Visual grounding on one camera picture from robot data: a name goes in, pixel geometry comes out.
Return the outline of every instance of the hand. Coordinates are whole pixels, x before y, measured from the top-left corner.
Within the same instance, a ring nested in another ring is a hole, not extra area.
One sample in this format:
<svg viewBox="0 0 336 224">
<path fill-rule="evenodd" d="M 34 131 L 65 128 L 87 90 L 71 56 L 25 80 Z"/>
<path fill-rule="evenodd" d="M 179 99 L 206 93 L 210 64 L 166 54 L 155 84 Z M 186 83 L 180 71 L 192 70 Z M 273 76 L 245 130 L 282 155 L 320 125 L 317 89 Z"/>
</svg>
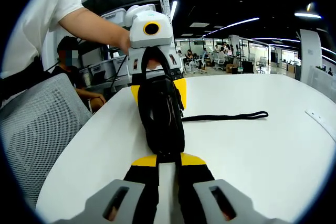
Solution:
<svg viewBox="0 0 336 224">
<path fill-rule="evenodd" d="M 102 100 L 103 104 L 106 103 L 105 97 L 102 94 L 99 94 L 98 98 Z"/>
<path fill-rule="evenodd" d="M 160 66 L 161 64 L 154 59 L 150 59 L 147 63 L 147 68 L 150 70 L 154 70 L 157 66 Z"/>
<path fill-rule="evenodd" d="M 125 54 L 128 55 L 128 49 L 131 47 L 131 41 L 130 32 L 126 29 L 124 29 L 120 35 L 119 47 Z"/>
</svg>

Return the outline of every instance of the white t-shirt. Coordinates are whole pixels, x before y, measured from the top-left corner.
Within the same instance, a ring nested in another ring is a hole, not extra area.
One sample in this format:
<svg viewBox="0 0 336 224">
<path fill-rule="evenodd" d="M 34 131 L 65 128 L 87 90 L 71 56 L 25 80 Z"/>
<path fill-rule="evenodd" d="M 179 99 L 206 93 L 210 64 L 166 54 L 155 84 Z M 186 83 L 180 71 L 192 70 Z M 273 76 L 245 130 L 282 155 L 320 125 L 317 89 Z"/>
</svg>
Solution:
<svg viewBox="0 0 336 224">
<path fill-rule="evenodd" d="M 223 51 L 220 51 L 220 52 L 218 53 L 218 57 L 219 57 L 220 60 L 224 60 L 224 59 L 225 59 L 225 54 L 224 54 L 224 52 L 223 52 Z"/>
<path fill-rule="evenodd" d="M 63 17 L 81 7 L 81 0 L 30 0 L 9 39 L 1 78 L 31 64 L 35 56 L 41 55 L 48 29 L 54 30 Z"/>
</svg>

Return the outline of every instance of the gray office chair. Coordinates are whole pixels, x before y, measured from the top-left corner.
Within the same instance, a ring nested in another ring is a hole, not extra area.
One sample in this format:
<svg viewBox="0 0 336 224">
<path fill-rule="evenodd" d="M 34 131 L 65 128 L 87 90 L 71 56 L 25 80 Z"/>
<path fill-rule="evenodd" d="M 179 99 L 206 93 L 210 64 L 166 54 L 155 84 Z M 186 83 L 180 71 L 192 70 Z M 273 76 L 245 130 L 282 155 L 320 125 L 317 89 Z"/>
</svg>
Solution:
<svg viewBox="0 0 336 224">
<path fill-rule="evenodd" d="M 213 53 L 214 63 L 217 65 L 214 67 L 215 70 L 222 69 L 224 70 L 225 56 L 218 54 L 216 52 Z"/>
<path fill-rule="evenodd" d="M 202 63 L 202 66 L 205 66 L 205 61 L 204 61 L 205 54 L 206 53 L 203 52 L 202 57 L 200 59 L 198 59 L 198 60 L 195 60 L 195 64 L 196 64 L 197 67 L 200 66 L 200 63 Z M 203 69 L 198 68 L 193 73 L 206 73 L 206 71 L 203 70 Z"/>
<path fill-rule="evenodd" d="M 265 71 L 263 71 L 261 68 L 266 67 L 266 57 L 261 57 L 259 61 L 257 62 L 257 66 L 259 67 L 259 69 L 256 70 L 256 73 L 258 72 L 265 73 Z"/>
<path fill-rule="evenodd" d="M 248 54 L 248 59 L 247 60 L 254 63 L 255 58 L 256 58 L 255 54 Z"/>
<path fill-rule="evenodd" d="M 58 156 L 90 117 L 64 73 L 26 90 L 0 110 L 3 147 L 32 207 Z"/>
</svg>

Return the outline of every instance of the white table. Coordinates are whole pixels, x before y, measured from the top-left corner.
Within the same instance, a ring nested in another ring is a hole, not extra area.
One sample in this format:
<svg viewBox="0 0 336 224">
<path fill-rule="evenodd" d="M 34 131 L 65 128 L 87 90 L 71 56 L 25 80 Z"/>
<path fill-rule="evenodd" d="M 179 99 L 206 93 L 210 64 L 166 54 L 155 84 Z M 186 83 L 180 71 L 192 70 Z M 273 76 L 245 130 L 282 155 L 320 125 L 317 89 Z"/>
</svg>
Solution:
<svg viewBox="0 0 336 224">
<path fill-rule="evenodd" d="M 201 157 L 216 179 L 249 196 L 269 218 L 294 221 L 318 195 L 335 142 L 311 117 L 336 125 L 336 104 L 279 74 L 187 78 L 185 116 L 265 110 L 261 120 L 186 122 L 185 152 Z M 36 210 L 47 222 L 70 219 L 86 200 L 151 152 L 130 88 L 118 92 L 77 133 L 50 171 Z"/>
</svg>

